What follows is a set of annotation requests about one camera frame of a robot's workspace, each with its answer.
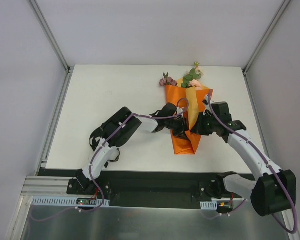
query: tabletop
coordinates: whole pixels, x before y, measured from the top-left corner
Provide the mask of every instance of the tabletop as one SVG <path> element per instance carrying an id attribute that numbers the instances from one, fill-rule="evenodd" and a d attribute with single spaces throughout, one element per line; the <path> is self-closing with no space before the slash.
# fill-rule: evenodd
<path id="1" fill-rule="evenodd" d="M 166 104 L 163 72 L 175 80 L 191 66 L 76 65 L 55 131 L 47 169 L 76 170 L 89 163 L 90 134 L 122 107 L 149 115 Z M 227 102 L 233 120 L 247 127 L 256 145 L 262 142 L 240 67 L 204 66 L 201 83 L 213 89 L 214 102 Z M 221 137 L 202 136 L 195 155 L 175 155 L 170 131 L 137 130 L 120 148 L 118 162 L 107 170 L 180 173 L 251 173 L 245 162 Z"/>

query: gift bag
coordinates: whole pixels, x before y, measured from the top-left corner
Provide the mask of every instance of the gift bag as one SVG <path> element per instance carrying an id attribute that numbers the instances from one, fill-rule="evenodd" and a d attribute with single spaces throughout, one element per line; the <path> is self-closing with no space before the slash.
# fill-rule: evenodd
<path id="1" fill-rule="evenodd" d="M 196 90 L 195 87 L 183 88 L 181 83 L 183 79 L 179 79 L 177 86 L 166 85 L 165 96 L 166 102 L 177 105 L 179 99 L 186 98 L 189 101 L 189 107 L 184 117 L 187 118 L 189 130 L 185 132 L 189 140 L 174 137 L 171 131 L 172 144 L 174 154 L 176 155 L 194 155 L 198 149 L 201 136 L 191 133 L 191 129 L 197 122 L 199 112 L 204 112 L 206 107 L 203 103 L 206 95 L 209 94 L 210 88 L 201 86 L 202 90 Z M 187 106 L 186 101 L 179 103 L 180 108 Z"/>

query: white wall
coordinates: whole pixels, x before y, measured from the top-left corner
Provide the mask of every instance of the white wall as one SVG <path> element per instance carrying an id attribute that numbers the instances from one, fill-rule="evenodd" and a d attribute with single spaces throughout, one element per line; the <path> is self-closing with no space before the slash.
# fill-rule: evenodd
<path id="1" fill-rule="evenodd" d="M 0 0 L 0 240 L 36 168 L 65 71 L 26 0 Z"/>
<path id="2" fill-rule="evenodd" d="M 300 0 L 292 1 L 248 82 L 270 156 L 296 175 L 300 220 Z"/>
<path id="3" fill-rule="evenodd" d="M 244 67 L 283 0 L 38 0 L 68 63 Z"/>

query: white panel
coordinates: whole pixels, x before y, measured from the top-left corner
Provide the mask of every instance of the white panel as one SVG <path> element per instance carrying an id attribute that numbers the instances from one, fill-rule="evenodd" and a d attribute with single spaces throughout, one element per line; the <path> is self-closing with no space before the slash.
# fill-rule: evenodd
<path id="1" fill-rule="evenodd" d="M 270 157 L 296 175 L 300 219 L 300 0 L 279 22 L 248 81 Z"/>
<path id="2" fill-rule="evenodd" d="M 64 77 L 27 1 L 0 1 L 0 240 L 36 168 Z"/>
<path id="3" fill-rule="evenodd" d="M 122 107 L 152 114 L 166 104 L 159 87 L 163 72 L 181 78 L 190 66 L 76 65 L 48 157 L 47 169 L 81 169 L 91 159 L 90 134 Z M 240 67 L 203 67 L 201 82 L 214 89 L 213 100 L 226 101 L 261 147 L 261 139 Z M 170 131 L 138 130 L 120 148 L 112 171 L 250 173 L 240 156 L 216 134 L 203 136 L 195 155 L 174 155 Z"/>
<path id="4" fill-rule="evenodd" d="M 244 67 L 282 0 L 38 0 L 70 65 Z"/>

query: wall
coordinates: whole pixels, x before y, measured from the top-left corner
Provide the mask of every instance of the wall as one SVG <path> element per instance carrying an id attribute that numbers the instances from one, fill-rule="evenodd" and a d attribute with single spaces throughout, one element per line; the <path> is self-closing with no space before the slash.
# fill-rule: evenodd
<path id="1" fill-rule="evenodd" d="M 68 63 L 244 67 L 282 0 L 38 0 Z"/>
<path id="2" fill-rule="evenodd" d="M 248 82 L 271 158 L 297 177 L 300 220 L 300 0 L 292 1 Z"/>
<path id="3" fill-rule="evenodd" d="M 26 0 L 0 0 L 0 240 L 33 175 L 65 72 Z"/>

